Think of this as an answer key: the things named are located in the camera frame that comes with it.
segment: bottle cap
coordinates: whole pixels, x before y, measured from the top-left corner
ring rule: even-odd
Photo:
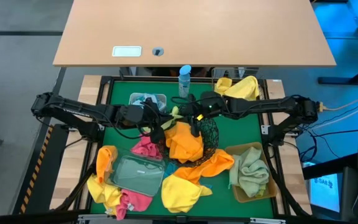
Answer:
[[[179,74],[180,75],[187,75],[189,74],[191,71],[191,66],[190,65],[184,65],[182,66],[182,68],[180,68],[179,70]]]

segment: wooden table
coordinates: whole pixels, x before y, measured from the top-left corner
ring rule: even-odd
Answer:
[[[142,55],[112,57],[114,46]],[[75,0],[53,64],[336,65],[309,0]]]
[[[100,80],[101,76],[99,75],[86,75],[81,86],[78,101],[95,104],[99,91]],[[267,80],[267,87],[268,97],[270,99],[282,98],[285,96],[281,80]],[[106,103],[106,95],[102,97],[101,102]],[[274,123],[278,124],[286,117],[287,116],[285,113],[274,113]],[[268,119],[266,116],[264,116],[264,121],[265,124],[267,124]],[[78,132],[70,133],[67,143],[73,142],[79,138],[80,135],[78,134]],[[286,137],[285,141],[296,144],[295,140],[290,137]],[[86,142],[81,141],[68,147],[65,150],[50,208],[56,208],[57,206],[59,206],[78,182],[81,166],[84,159],[85,147]],[[295,200],[302,206],[302,208],[306,212],[311,214],[310,201],[306,191],[305,182],[303,180],[298,151],[293,146],[285,144],[284,146],[280,146],[280,155],[287,188],[294,196]],[[274,159],[272,159],[272,162],[274,166],[276,166]],[[80,208],[85,208],[85,199],[87,193],[88,190],[85,186],[83,190],[83,196],[81,198]],[[277,195],[277,205],[278,212],[280,214],[284,214],[283,203],[280,193],[278,193]]]

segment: gray floor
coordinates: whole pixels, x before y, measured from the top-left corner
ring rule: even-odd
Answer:
[[[63,30],[72,0],[0,0],[0,30]],[[348,4],[314,4],[327,36],[352,34],[358,26],[358,0]],[[26,168],[39,123],[30,113],[35,95],[50,91],[58,73],[52,66],[59,37],[0,37],[0,215],[11,210],[19,180]],[[261,68],[258,76],[282,79],[287,95],[301,94],[323,101],[328,107],[358,98],[358,86],[318,85],[318,76],[351,77],[358,72],[358,39],[329,38],[335,68]],[[85,74],[117,75],[116,68],[70,68],[61,95],[76,99]],[[306,88],[300,83],[307,83]],[[327,112],[320,120],[337,113]],[[357,129],[358,115],[318,130],[318,133]],[[357,151],[357,134],[327,137],[339,156]],[[312,145],[308,136],[297,140],[301,151]],[[324,141],[318,143],[316,161],[334,159]]]

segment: pink cloth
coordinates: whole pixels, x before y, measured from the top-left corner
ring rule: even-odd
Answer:
[[[123,189],[120,204],[117,205],[117,220],[123,220],[127,213],[128,205],[133,206],[135,212],[144,212],[152,202],[152,197]]]
[[[162,156],[157,146],[151,142],[150,137],[142,136],[140,141],[131,149],[132,153],[149,158],[161,160]]]

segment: orange warning stripe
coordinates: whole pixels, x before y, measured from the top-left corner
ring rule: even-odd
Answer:
[[[30,179],[29,187],[27,188],[27,191],[25,192],[25,195],[23,198],[23,204],[21,206],[19,214],[24,214],[25,208],[27,207],[27,204],[29,203],[31,192],[32,192],[32,189],[34,188],[35,180],[37,180],[37,175],[40,172],[42,159],[45,156],[45,151],[47,150],[47,146],[49,143],[50,135],[52,134],[52,130],[53,130],[53,127],[48,128],[47,135],[45,137],[44,143],[42,144],[42,149],[41,149],[40,155],[38,157],[38,161],[35,165],[34,172],[32,173],[32,176]]]

